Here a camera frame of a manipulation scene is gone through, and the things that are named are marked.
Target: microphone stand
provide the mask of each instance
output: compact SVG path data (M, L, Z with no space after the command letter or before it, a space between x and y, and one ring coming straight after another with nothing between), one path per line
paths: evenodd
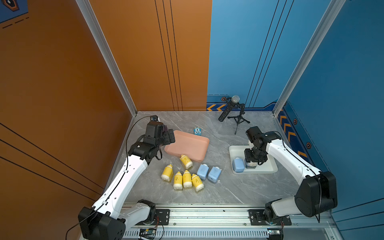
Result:
M237 127L239 126L240 123L242 122L247 122L247 123L251 123L250 121L246 120L245 118L242 117L242 115L245 113L244 112L244 109L245 109L245 104L244 103L240 103L238 105L240 107L240 114L236 117L228 117L228 118L233 118L236 122L236 130L235 130L235 135L236 135L236 132L237 132Z

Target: microphone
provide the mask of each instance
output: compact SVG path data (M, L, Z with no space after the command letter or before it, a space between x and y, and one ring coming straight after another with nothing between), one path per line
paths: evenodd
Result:
M238 95L235 95L231 98L227 98L226 99L226 102L227 102L227 108L224 110L224 112L220 115L220 117L218 118L218 120L220 122L224 121L224 119L226 118L226 116L228 116L229 112L233 109L233 108L238 108L238 103L240 101L240 97Z

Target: bottle cap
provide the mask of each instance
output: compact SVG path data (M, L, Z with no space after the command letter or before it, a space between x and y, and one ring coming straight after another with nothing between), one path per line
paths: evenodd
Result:
M183 189L183 185L181 183L175 183L173 184L174 189Z
M183 186L184 187L192 187L192 182L184 182Z
M204 188L204 183L200 184L199 186L196 187L196 192Z
M168 182L170 181L170 177L167 175L164 175L164 174L161 175L161 179L168 181Z
M192 161L191 162L188 162L186 165L185 165L185 168L191 168L193 166L193 163Z

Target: robotic arm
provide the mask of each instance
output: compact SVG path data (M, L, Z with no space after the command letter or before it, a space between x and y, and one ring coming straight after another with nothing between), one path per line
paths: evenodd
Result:
M130 228L140 221L149 224L154 221L155 204L146 200L140 200L125 212L127 219L118 217L140 174L147 168L152 158L156 157L159 160L157 151L162 145L173 142L175 142L173 130L168 130L166 125L158 122L157 116L151 116L146 133L131 146L122 168L111 185L91 209L83 207L80 211L78 219L85 239L120 240L126 226Z
M312 217L337 206L336 178L331 172L321 172L306 162L292 149L285 147L275 132L262 133L255 126L248 129L246 134L250 142L250 149L245 150L248 165L261 165L267 160L267 154L270 154L300 185L294 197L267 203L264 220L275 224L286 215L303 214Z

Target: floor surface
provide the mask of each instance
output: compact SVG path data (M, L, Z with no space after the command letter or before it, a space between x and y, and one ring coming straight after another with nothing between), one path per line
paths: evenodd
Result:
M173 189L173 180L171 183L161 179L164 167L172 164L174 173L184 172L183 165L179 158L168 155L162 147L163 159L158 161L156 158L148 168L141 174L137 182L129 193L126 202L136 203L141 199L146 199L154 203L180 203L180 204L253 204L260 205L280 199L291 197L296 194L298 184L292 175L278 162L278 171L273 174L247 174L235 175L231 168L229 157L229 146L247 145L248 139L245 131L258 126L261 131L280 131L279 126L274 124L271 112L247 111L244 118L251 123L241 123L235 135L236 123L233 119L226 119L219 122L218 117L222 112L219 111L156 111L156 112L138 112L136 119L143 116L157 115L160 121L168 126L169 129L181 130L193 133L193 128L201 127L202 136L210 139L205 159L202 163L210 168L218 166L222 173L217 183L209 180L203 181L205 187L198 193L194 189L183 189L175 191ZM238 115L238 111L232 111L229 116ZM149 118L140 120L132 129L128 138L128 149L136 142L137 138L145 133ZM118 167L113 176L121 168L125 161L125 151L122 153ZM198 163L189 171L196 173L199 168Z

